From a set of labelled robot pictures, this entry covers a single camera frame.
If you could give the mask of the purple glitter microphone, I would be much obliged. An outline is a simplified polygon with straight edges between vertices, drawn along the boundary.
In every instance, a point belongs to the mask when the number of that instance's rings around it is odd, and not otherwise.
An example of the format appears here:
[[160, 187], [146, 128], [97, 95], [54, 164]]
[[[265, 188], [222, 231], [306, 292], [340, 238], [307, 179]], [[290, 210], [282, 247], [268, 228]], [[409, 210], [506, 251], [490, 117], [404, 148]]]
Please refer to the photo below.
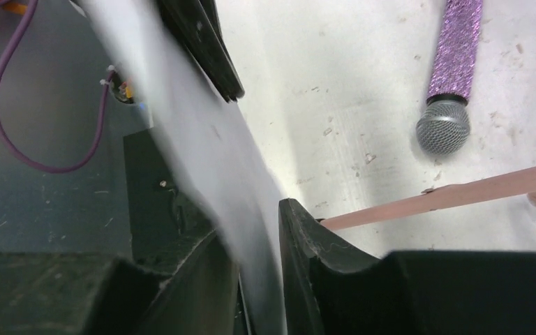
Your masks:
[[482, 1], [447, 1], [429, 82], [426, 109], [416, 125], [429, 155], [457, 152], [470, 135], [470, 100], [482, 18]]

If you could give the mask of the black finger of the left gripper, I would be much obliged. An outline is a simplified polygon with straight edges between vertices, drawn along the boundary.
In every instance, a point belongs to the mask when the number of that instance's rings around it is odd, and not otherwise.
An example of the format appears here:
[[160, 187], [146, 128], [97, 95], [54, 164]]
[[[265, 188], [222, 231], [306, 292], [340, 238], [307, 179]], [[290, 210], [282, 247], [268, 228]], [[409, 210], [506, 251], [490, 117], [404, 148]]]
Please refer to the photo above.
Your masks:
[[159, 0], [164, 26], [189, 51], [227, 102], [245, 94], [225, 46], [214, 0]]

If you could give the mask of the pink perforated music stand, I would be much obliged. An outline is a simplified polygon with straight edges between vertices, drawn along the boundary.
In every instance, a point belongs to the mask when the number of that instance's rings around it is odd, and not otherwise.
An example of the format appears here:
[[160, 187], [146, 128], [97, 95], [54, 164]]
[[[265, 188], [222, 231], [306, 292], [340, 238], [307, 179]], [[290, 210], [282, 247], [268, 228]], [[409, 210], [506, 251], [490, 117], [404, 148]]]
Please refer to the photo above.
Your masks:
[[340, 230], [532, 193], [536, 193], [536, 166], [466, 184], [434, 188], [411, 198], [327, 218], [321, 224], [330, 230]]

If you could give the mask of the white sheet music paper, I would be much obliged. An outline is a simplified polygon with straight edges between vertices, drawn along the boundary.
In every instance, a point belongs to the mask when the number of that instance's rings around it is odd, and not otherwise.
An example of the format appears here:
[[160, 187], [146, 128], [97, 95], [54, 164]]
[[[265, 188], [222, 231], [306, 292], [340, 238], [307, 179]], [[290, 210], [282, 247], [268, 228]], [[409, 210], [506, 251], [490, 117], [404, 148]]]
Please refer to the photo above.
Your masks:
[[237, 101], [227, 102], [164, 26], [157, 1], [81, 1], [100, 41], [154, 120], [182, 192], [238, 262], [257, 334], [286, 334], [278, 237], [281, 192]]

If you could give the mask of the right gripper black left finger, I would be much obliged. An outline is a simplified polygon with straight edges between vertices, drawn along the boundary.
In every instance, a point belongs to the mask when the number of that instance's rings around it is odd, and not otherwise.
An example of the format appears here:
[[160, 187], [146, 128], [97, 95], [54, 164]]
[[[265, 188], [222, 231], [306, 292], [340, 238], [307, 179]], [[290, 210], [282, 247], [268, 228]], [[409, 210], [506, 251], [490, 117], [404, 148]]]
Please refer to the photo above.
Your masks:
[[238, 271], [213, 231], [132, 262], [0, 253], [0, 334], [232, 334]]

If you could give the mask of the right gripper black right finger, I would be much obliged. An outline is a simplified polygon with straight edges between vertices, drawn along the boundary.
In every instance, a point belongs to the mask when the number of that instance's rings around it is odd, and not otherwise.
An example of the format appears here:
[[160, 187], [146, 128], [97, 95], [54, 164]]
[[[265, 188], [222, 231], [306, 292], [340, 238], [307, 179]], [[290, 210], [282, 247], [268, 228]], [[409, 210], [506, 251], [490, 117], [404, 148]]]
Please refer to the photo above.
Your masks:
[[536, 253], [393, 251], [378, 259], [279, 203], [290, 334], [536, 334]]

